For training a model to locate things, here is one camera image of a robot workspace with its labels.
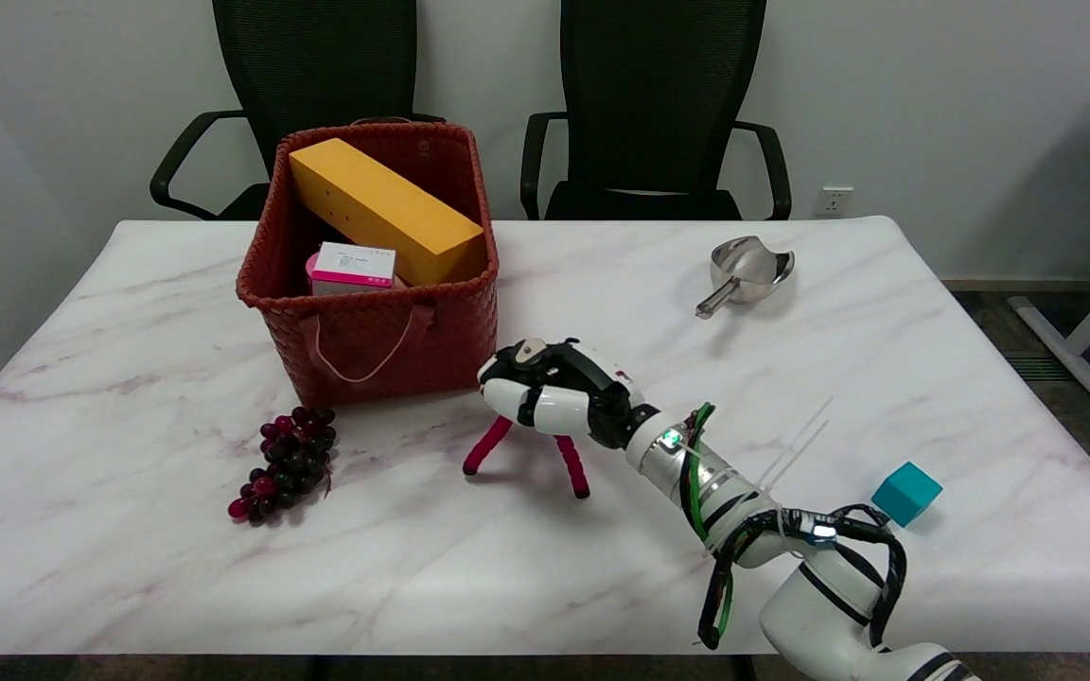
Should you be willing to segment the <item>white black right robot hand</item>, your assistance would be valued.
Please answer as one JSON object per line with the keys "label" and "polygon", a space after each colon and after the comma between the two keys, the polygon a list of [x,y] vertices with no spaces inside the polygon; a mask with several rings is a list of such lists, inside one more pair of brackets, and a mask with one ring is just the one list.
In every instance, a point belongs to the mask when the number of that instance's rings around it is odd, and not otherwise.
{"label": "white black right robot hand", "polygon": [[502,346],[477,372],[485,404],[519,426],[552,436],[589,437],[623,451],[661,413],[617,363],[576,338],[524,338]]}

